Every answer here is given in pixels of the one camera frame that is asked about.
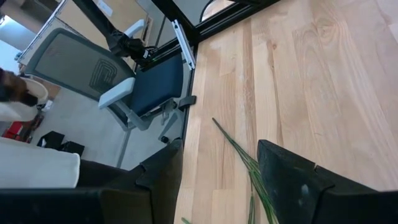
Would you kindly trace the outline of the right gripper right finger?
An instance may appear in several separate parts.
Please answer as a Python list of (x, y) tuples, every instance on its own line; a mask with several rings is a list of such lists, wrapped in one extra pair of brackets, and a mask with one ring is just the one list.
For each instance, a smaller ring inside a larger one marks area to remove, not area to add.
[(398, 190), (371, 189), (265, 139), (257, 160), (280, 224), (398, 224)]

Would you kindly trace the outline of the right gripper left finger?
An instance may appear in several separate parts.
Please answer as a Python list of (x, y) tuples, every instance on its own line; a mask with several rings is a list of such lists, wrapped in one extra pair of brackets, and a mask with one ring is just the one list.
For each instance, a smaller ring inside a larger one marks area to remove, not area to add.
[(75, 188), (0, 189), (0, 224), (173, 224), (183, 142), (131, 170), (80, 158)]

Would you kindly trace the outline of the thin green flower stems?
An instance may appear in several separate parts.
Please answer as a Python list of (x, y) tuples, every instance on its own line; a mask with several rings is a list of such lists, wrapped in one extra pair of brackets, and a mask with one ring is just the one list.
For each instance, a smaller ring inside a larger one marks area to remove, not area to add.
[(243, 164), (246, 166), (248, 171), (248, 176), (251, 183), (251, 196), (249, 201), (249, 215), (248, 215), (248, 224), (256, 223), (256, 214), (255, 214), (255, 201), (254, 201), (254, 192), (257, 192), (257, 196), (259, 197), (264, 211), (266, 213), (267, 221), (269, 224), (279, 224), (277, 216), (275, 214), (274, 207), (271, 203), (270, 197), (265, 190), (265, 186), (262, 182), (261, 173), (259, 170), (259, 163), (254, 160), (217, 122), (216, 119), (212, 118), (212, 121), (216, 124), (218, 129), (222, 132), (224, 137), (228, 140), (228, 142), (234, 147), (235, 151), (239, 154)]

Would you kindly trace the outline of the black box on floor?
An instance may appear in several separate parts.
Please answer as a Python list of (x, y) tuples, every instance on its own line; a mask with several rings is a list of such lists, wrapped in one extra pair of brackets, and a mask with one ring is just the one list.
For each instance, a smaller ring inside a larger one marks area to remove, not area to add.
[(59, 151), (63, 152), (69, 152), (69, 153), (75, 153), (78, 154), (79, 156), (83, 155), (83, 151), (85, 150), (85, 147), (81, 144), (68, 141), (60, 145)]
[(59, 150), (61, 148), (64, 137), (64, 134), (51, 131), (39, 139), (37, 146)]

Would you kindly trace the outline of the black table clamp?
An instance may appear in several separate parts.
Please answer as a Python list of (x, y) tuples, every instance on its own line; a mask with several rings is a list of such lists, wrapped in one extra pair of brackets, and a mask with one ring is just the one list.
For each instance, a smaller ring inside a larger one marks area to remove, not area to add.
[(185, 98), (180, 99), (178, 103), (178, 109), (184, 111), (190, 106), (194, 105), (197, 101), (197, 97), (195, 95), (186, 96)]

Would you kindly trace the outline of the black device with white label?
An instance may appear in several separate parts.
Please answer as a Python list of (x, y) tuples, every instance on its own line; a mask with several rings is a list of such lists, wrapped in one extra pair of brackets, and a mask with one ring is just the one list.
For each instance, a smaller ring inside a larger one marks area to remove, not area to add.
[(138, 64), (150, 57), (150, 51), (143, 46), (141, 39), (132, 39), (119, 30), (114, 30), (106, 41), (111, 53), (117, 57), (131, 57)]

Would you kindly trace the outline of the grey mesh office chair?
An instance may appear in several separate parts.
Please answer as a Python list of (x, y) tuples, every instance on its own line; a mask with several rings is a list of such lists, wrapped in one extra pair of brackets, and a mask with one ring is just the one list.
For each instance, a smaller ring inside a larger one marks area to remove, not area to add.
[(180, 55), (134, 71), (108, 50), (56, 28), (37, 46), (26, 71), (60, 86), (45, 129), (82, 144), (86, 160), (129, 168), (180, 136)]

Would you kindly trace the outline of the red object on floor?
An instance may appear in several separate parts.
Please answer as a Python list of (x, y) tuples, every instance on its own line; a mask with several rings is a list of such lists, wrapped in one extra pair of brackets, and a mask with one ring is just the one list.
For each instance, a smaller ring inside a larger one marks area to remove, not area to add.
[(2, 137), (18, 141), (21, 138), (20, 133), (21, 133), (22, 130), (23, 130), (22, 122), (20, 122), (20, 121), (13, 122), (3, 132)]

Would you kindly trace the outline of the beige wooden panel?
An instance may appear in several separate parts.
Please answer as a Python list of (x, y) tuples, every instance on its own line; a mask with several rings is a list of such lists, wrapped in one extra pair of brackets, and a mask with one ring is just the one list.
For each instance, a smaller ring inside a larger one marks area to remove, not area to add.
[[(152, 19), (135, 0), (92, 0), (110, 22), (126, 35), (142, 40), (146, 46)], [(62, 28), (87, 38), (96, 45), (107, 49), (106, 39), (90, 22), (72, 0), (62, 0), (33, 41), (18, 58), (18, 62), (27, 65), (39, 45), (51, 33)]]

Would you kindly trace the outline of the black slanted bar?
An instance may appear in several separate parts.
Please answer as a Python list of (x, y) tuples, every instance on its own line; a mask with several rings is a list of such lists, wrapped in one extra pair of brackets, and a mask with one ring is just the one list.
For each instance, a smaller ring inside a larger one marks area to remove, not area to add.
[(101, 32), (109, 42), (119, 42), (125, 39), (125, 33), (121, 32), (111, 21), (102, 13), (96, 3), (92, 0), (72, 0), (77, 7), (84, 13), (90, 22)]

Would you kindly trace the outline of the black table edge rail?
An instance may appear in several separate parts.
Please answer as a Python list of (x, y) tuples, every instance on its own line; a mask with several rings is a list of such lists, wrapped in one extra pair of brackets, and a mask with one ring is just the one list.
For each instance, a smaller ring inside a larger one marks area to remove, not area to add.
[(196, 30), (199, 31), (199, 35), (193, 43), (198, 44), (279, 1), (232, 0), (233, 4), (195, 26)]
[[(197, 58), (197, 53), (198, 53), (198, 44), (193, 46), (193, 56)], [(195, 79), (195, 71), (192, 70), (190, 72), (189, 80), (188, 80), (188, 88), (187, 88), (187, 96), (192, 96), (192, 89), (193, 89), (193, 82)], [(189, 115), (190, 115), (190, 107), (185, 109), (184, 112), (184, 118), (183, 118), (183, 127), (182, 127), (182, 140), (183, 144), (185, 144), (186, 136), (187, 136), (187, 129), (188, 129), (188, 120), (189, 120)]]

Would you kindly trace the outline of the black frame cross rail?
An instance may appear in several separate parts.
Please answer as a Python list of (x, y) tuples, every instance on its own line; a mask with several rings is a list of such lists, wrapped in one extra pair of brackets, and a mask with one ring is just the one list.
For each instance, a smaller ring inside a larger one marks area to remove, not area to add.
[(140, 63), (139, 66), (142, 69), (152, 68), (162, 62), (165, 62), (166, 60), (172, 58), (173, 56), (176, 56), (177, 54), (181, 53), (182, 49), (179, 46), (166, 50), (165, 52), (158, 50), (150, 59)]

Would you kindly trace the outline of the white frame bracket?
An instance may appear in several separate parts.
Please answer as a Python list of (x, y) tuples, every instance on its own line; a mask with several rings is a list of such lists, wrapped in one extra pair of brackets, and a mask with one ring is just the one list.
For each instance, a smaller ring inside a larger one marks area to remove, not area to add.
[(172, 25), (174, 28), (174, 32), (177, 36), (178, 42), (180, 44), (182, 53), (185, 57), (185, 60), (187, 62), (187, 65), (190, 70), (194, 70), (196, 65), (195, 65), (195, 59), (193, 56), (193, 52), (191, 49), (191, 46), (189, 44), (189, 41), (187, 39), (187, 36), (185, 35), (185, 31), (182, 27), (182, 25), (179, 23), (178, 20), (172, 21)]

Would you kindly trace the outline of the black frame post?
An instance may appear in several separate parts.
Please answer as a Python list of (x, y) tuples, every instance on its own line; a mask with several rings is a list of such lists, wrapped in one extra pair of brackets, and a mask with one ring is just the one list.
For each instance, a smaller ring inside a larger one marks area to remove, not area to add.
[(182, 10), (174, 3), (173, 0), (151, 0), (156, 7), (166, 16), (166, 18), (173, 22), (177, 20), (185, 31), (187, 39), (190, 42), (198, 40), (200, 33), (196, 27), (191, 23), (188, 17)]

